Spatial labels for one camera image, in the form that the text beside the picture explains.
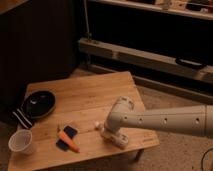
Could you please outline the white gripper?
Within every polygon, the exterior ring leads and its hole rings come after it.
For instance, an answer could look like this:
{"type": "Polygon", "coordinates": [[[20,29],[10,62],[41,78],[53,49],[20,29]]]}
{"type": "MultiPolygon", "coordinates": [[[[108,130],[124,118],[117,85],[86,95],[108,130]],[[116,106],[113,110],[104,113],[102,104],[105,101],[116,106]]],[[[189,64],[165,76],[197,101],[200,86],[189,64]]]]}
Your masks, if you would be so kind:
{"type": "Polygon", "coordinates": [[[124,149],[129,144],[129,138],[125,134],[120,132],[112,133],[105,127],[100,129],[100,135],[121,149],[124,149]]]}

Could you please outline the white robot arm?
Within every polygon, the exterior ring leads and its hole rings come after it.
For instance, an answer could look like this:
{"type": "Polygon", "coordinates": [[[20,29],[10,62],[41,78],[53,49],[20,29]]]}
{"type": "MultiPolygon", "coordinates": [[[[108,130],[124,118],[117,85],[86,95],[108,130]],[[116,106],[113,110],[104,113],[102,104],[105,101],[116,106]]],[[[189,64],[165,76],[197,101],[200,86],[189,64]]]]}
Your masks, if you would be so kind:
{"type": "Polygon", "coordinates": [[[213,138],[213,105],[164,108],[138,112],[127,96],[119,97],[112,106],[100,135],[116,146],[125,148],[129,143],[121,128],[142,128],[164,132],[213,138]]]}

